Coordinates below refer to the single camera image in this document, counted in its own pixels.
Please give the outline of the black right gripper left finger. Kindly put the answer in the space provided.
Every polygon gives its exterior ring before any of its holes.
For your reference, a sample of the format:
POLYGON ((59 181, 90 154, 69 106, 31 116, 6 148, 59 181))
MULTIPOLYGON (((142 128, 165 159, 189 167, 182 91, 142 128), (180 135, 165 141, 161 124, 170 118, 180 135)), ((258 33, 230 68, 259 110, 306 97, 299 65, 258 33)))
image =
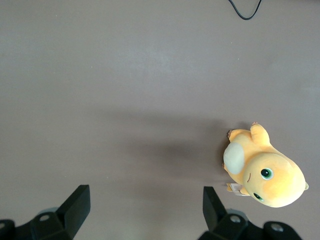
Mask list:
POLYGON ((16 226, 0 221, 2 240, 72 240, 91 210, 90 186, 79 185, 58 208, 43 210, 30 221, 16 226))

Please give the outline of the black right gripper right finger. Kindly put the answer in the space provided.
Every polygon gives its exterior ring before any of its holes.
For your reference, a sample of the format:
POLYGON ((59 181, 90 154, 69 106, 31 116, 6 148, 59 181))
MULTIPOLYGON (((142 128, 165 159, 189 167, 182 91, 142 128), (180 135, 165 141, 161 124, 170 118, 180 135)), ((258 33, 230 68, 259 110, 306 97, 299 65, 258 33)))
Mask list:
POLYGON ((267 221, 260 228, 235 209, 225 209, 212 186, 203 188, 202 212, 208 230, 200 240, 300 240, 288 224, 267 221))

